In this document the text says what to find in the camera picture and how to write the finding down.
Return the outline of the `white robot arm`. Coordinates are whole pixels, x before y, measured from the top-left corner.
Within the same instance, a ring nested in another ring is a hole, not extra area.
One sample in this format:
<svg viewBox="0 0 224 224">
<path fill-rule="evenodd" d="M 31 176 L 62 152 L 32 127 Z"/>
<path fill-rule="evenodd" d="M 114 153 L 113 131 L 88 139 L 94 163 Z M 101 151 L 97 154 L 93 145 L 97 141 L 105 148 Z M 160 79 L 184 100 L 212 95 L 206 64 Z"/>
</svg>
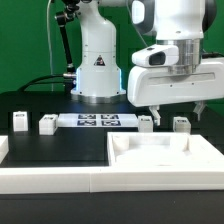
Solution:
<svg viewBox="0 0 224 224">
<path fill-rule="evenodd" d="M 116 29 L 99 14 L 100 6 L 126 6 L 137 31 L 156 38 L 132 55 L 127 89 L 116 64 Z M 125 96 L 148 107 L 155 123 L 161 105 L 194 102 L 194 112 L 201 113 L 206 100 L 224 97 L 224 58 L 202 57 L 203 21 L 214 9 L 214 0 L 81 0 L 82 63 L 72 96 L 90 103 Z"/>
</svg>

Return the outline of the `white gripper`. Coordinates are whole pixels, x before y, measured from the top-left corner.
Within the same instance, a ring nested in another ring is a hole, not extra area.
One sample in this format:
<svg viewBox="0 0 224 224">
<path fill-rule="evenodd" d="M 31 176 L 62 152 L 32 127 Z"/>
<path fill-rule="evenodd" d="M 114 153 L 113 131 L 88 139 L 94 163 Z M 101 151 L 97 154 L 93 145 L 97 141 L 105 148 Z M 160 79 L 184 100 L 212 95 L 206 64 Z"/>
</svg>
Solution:
<svg viewBox="0 0 224 224">
<path fill-rule="evenodd" d="M 160 125 L 158 105 L 193 102 L 193 112 L 201 119 L 204 100 L 224 97 L 224 58 L 203 59 L 193 74 L 171 75 L 167 67 L 132 68 L 127 98 L 135 107 L 150 106 L 154 124 Z"/>
</svg>

